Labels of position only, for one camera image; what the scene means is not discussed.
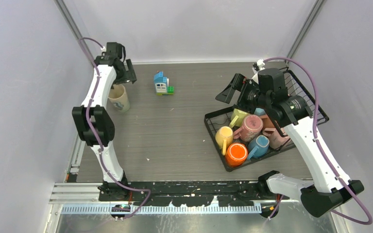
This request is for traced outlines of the lime green mug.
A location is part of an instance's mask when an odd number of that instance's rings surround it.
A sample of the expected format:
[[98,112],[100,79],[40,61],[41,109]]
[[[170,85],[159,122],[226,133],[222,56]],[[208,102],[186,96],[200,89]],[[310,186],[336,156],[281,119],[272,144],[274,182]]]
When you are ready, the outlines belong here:
[[229,127],[230,128],[240,127],[242,125],[244,118],[248,116],[249,114],[250,113],[247,113],[238,108],[235,108],[231,116]]

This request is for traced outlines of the yellow mug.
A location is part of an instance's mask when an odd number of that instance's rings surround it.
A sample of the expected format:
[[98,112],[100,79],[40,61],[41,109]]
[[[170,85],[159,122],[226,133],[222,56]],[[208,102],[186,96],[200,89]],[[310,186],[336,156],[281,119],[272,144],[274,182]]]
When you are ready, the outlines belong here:
[[222,126],[216,132],[215,140],[223,156],[226,154],[228,147],[232,144],[233,139],[234,132],[229,126]]

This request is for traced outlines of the cream patterned mug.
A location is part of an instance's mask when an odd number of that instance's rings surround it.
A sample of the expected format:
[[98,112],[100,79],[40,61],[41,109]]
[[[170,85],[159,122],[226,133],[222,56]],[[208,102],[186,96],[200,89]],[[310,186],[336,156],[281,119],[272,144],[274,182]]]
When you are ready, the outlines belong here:
[[120,112],[127,112],[130,109],[130,102],[126,88],[122,84],[114,84],[110,89],[108,99]]

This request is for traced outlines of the orange mug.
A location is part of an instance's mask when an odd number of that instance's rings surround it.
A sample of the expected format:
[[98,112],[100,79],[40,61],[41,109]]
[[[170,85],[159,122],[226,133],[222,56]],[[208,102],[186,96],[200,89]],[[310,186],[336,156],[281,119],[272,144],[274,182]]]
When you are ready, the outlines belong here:
[[242,165],[248,157],[248,150],[242,143],[232,143],[225,155],[225,160],[228,166],[238,167]]

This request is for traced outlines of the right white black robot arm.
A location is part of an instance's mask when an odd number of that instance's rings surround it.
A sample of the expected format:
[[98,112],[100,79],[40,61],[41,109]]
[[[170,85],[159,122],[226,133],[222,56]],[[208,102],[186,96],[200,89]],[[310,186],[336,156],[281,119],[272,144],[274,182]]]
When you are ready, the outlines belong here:
[[277,171],[258,178],[258,194],[271,199],[281,194],[298,200],[314,217],[320,217],[363,192],[364,185],[350,177],[338,165],[316,127],[314,111],[299,95],[290,95],[285,72],[267,68],[258,72],[258,80],[235,74],[216,100],[229,103],[240,93],[235,107],[253,113],[263,109],[279,133],[292,140],[306,163],[312,181],[288,177]]

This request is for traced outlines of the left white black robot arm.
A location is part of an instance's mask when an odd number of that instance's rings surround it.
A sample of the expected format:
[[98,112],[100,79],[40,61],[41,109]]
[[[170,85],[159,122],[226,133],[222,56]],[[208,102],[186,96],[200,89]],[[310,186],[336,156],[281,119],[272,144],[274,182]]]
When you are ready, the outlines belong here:
[[94,73],[87,96],[80,106],[73,107],[72,117],[79,138],[100,163],[103,182],[99,190],[123,201],[129,197],[130,188],[114,149],[115,125],[105,107],[113,85],[134,83],[137,77],[122,44],[108,42],[101,51],[92,62]]

